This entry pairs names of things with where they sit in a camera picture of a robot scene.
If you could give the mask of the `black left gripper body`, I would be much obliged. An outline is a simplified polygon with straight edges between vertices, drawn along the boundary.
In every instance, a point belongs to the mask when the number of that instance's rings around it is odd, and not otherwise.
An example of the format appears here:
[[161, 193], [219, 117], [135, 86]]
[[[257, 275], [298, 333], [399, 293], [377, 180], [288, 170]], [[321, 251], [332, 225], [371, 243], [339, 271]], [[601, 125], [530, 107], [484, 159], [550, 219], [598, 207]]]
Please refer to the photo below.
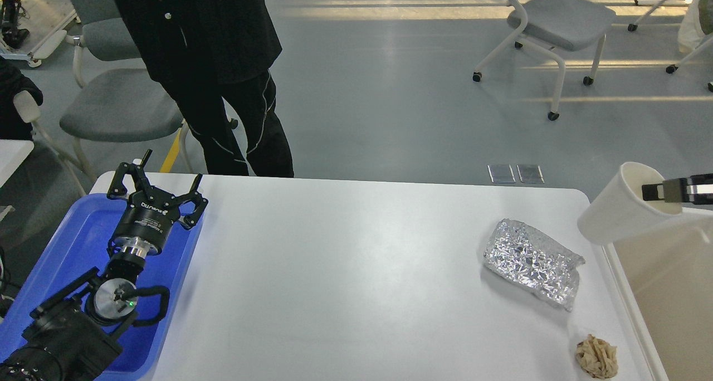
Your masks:
[[127, 208], [110, 237], [109, 256], [130, 252], [138, 257], [158, 256], [163, 251], [175, 223], [185, 229], [194, 227], [193, 213], [181, 216], [180, 206], [191, 199], [151, 188], [136, 190], [127, 200]]

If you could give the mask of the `robot base background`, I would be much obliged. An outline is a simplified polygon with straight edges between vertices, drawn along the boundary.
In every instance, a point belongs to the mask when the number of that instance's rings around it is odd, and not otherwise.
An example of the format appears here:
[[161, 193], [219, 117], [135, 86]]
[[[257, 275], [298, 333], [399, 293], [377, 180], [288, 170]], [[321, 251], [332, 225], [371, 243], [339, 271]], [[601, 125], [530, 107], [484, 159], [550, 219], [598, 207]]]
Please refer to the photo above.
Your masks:
[[2, 0], [2, 57], [42, 64], [78, 21], [70, 0]]

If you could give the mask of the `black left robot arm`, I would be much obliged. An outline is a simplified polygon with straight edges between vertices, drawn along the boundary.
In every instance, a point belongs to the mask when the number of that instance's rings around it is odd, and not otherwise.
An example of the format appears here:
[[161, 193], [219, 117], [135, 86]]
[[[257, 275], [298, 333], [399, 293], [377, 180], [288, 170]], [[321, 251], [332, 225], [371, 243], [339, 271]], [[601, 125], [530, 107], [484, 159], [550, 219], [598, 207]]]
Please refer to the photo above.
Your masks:
[[140, 163], [68, 211], [2, 323], [3, 380], [137, 380], [154, 365], [201, 231], [202, 176], [175, 196]]

